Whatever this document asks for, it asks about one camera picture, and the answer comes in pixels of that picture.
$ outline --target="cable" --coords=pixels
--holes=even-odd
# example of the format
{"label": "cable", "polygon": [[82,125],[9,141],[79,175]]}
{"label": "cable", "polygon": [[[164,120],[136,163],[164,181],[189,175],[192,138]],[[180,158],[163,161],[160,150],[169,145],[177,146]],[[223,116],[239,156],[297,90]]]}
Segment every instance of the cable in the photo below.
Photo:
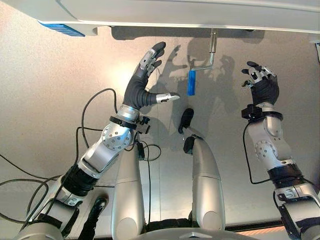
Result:
{"label": "cable", "polygon": [[149,162],[153,162],[154,160],[157,160],[158,158],[160,158],[160,156],[161,156],[161,153],[162,153],[162,151],[161,151],[161,147],[159,147],[159,145],[157,145],[157,144],[149,144],[148,145],[149,147],[156,147],[156,148],[158,148],[159,149],[159,155],[157,156],[157,157],[155,157],[155,158],[151,158],[151,159],[149,159]]}
{"label": "cable", "polygon": [[15,165],[13,162],[9,161],[5,156],[3,156],[1,153],[0,153],[0,157],[2,157],[4,160],[6,160],[8,163],[10,163],[12,166],[16,167],[17,169],[19,169],[21,172],[24,172],[25,174],[31,176],[31,177],[34,177],[34,178],[37,178],[37,179],[44,179],[46,180],[47,178],[46,177],[43,177],[43,176],[37,176],[37,175],[34,175],[32,173],[29,173],[25,170],[23,170],[22,168],[18,167],[17,165]]}
{"label": "cable", "polygon": [[279,206],[278,206],[277,201],[276,201],[276,191],[274,191],[274,190],[273,190],[272,197],[273,197],[274,204],[275,204],[276,208],[278,209]]}
{"label": "cable", "polygon": [[132,147],[131,147],[130,149],[124,149],[125,151],[130,152],[130,151],[132,151],[132,149],[134,149],[135,143],[136,143],[136,138],[137,138],[138,134],[139,134],[139,132],[137,131],[137,132],[135,133],[135,135],[134,135],[134,138],[133,138]]}
{"label": "cable", "polygon": [[265,182],[270,181],[271,179],[268,178],[268,179],[266,179],[266,180],[256,181],[256,182],[254,182],[254,181],[252,180],[251,169],[250,169],[250,164],[249,164],[249,160],[248,160],[248,153],[247,153],[247,148],[246,148],[246,141],[245,141],[246,130],[247,130],[247,128],[249,127],[249,125],[250,125],[250,122],[245,126],[245,128],[244,128],[244,130],[243,130],[243,134],[242,134],[242,141],[243,141],[243,147],[244,147],[246,164],[247,164],[247,166],[248,166],[248,171],[249,171],[249,178],[250,178],[250,182],[251,182],[252,184],[262,184],[262,183],[265,183]]}
{"label": "cable", "polygon": [[[4,182],[1,182],[0,183],[0,186],[3,186],[5,184],[9,184],[9,183],[15,183],[15,182],[35,182],[35,183],[41,183],[41,186],[45,186],[45,193],[42,195],[42,198],[41,200],[39,201],[39,203],[37,204],[37,206],[34,208],[34,211],[39,207],[39,205],[41,204],[41,202],[45,199],[48,191],[49,191],[49,187],[47,185],[47,183],[41,181],[41,180],[38,180],[38,179],[24,179],[24,178],[17,178],[17,179],[11,179],[11,180],[7,180],[7,181],[4,181]],[[13,223],[16,223],[16,224],[25,224],[26,221],[20,221],[20,220],[16,220],[16,219],[13,219],[11,217],[8,217],[6,215],[4,215],[3,213],[0,213],[0,217],[4,218],[5,220],[8,220],[10,222],[13,222]]]}
{"label": "cable", "polygon": [[150,224],[150,217],[151,217],[151,175],[150,175],[150,162],[149,162],[149,145],[145,141],[140,141],[143,142],[147,149],[148,149],[148,155],[146,158],[146,161],[148,162],[148,173],[149,173],[149,219],[148,219],[148,225]]}
{"label": "cable", "polygon": [[82,115],[81,115],[81,130],[82,130],[82,136],[83,136],[83,140],[84,140],[84,143],[86,145],[87,148],[89,148],[89,144],[88,144],[88,141],[87,141],[87,138],[86,138],[86,134],[85,134],[85,127],[84,127],[84,122],[85,122],[85,113],[86,113],[86,110],[87,110],[87,107],[89,106],[89,104],[91,103],[91,101],[93,99],[95,99],[96,96],[98,96],[99,94],[103,93],[103,92],[106,92],[106,91],[112,91],[113,94],[114,94],[114,100],[113,100],[113,106],[114,106],[114,111],[115,113],[117,114],[118,113],[118,110],[117,110],[117,94],[116,94],[116,91],[112,88],[106,88],[106,89],[103,89],[101,91],[98,91],[96,94],[94,94],[90,99],[89,101],[85,104],[84,108],[83,108],[83,111],[82,111]]}
{"label": "cable", "polygon": [[[75,160],[74,160],[74,163],[73,163],[73,165],[72,165],[72,167],[71,167],[72,169],[77,165],[78,158],[79,158],[79,138],[78,138],[79,129],[84,130],[84,127],[83,127],[83,126],[81,126],[81,127],[78,126],[78,127],[76,128],[76,131],[75,131]],[[47,216],[48,213],[50,212],[52,206],[54,205],[54,203],[55,203],[55,201],[56,201],[56,199],[57,199],[58,194],[60,193],[61,189],[63,188],[63,186],[64,186],[64,184],[65,184],[65,182],[66,182],[66,179],[68,178],[68,176],[70,175],[71,172],[72,172],[72,170],[69,171],[69,172],[65,175],[63,181],[61,182],[60,187],[59,187],[58,190],[56,191],[56,193],[55,193],[55,195],[54,195],[54,198],[52,199],[52,201],[51,201],[51,203],[50,203],[50,206],[49,206],[49,208],[46,210],[46,212],[45,212],[45,214],[43,215],[43,217]]]}
{"label": "cable", "polygon": [[62,175],[57,175],[57,176],[53,176],[53,177],[50,177],[48,178],[47,180],[45,180],[44,182],[42,182],[42,184],[40,186],[38,186],[38,188],[34,191],[31,199],[29,200],[29,204],[28,204],[28,207],[26,208],[26,213],[28,214],[30,212],[30,209],[31,209],[31,205],[32,205],[32,202],[34,201],[37,193],[39,192],[39,190],[41,189],[41,187],[46,184],[47,182],[49,182],[50,180],[56,180],[57,178],[61,177]]}

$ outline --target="blue cylinder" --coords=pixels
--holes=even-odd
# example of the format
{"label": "blue cylinder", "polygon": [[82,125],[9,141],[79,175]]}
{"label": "blue cylinder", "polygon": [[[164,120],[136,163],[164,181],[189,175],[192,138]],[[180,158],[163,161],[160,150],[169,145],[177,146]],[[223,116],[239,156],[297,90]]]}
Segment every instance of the blue cylinder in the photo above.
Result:
{"label": "blue cylinder", "polygon": [[189,71],[188,86],[187,86],[186,94],[188,96],[196,95],[196,71],[195,70]]}

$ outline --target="silver robot leg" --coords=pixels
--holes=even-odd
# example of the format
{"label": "silver robot leg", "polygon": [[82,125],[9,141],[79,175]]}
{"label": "silver robot leg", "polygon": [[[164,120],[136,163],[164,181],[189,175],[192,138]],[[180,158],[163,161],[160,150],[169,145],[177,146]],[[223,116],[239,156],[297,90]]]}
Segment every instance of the silver robot leg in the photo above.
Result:
{"label": "silver robot leg", "polygon": [[128,240],[140,235],[145,225],[137,145],[132,151],[123,151],[119,158],[111,213],[111,235],[114,240]]}
{"label": "silver robot leg", "polygon": [[[195,134],[192,128],[184,132]],[[194,140],[192,154],[192,220],[203,229],[224,230],[225,204],[215,157],[201,137]]]}

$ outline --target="metal base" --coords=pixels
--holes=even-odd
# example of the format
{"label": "metal base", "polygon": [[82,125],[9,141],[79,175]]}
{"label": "metal base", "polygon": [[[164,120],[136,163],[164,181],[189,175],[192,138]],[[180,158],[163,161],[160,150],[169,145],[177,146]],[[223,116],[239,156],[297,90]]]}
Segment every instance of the metal base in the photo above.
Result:
{"label": "metal base", "polygon": [[26,226],[13,240],[63,240],[60,230],[55,226],[39,222]]}

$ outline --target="black strap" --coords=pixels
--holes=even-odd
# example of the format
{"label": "black strap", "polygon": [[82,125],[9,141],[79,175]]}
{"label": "black strap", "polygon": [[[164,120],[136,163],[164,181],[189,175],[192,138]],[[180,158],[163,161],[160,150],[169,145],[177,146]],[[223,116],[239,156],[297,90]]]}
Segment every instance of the black strap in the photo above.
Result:
{"label": "black strap", "polygon": [[133,124],[133,123],[130,123],[130,122],[121,120],[121,119],[116,118],[116,117],[114,117],[114,116],[111,116],[109,120],[110,120],[111,122],[115,123],[115,124],[120,125],[121,127],[124,127],[124,128],[134,129],[134,130],[137,128],[137,125],[136,125],[136,124]]}

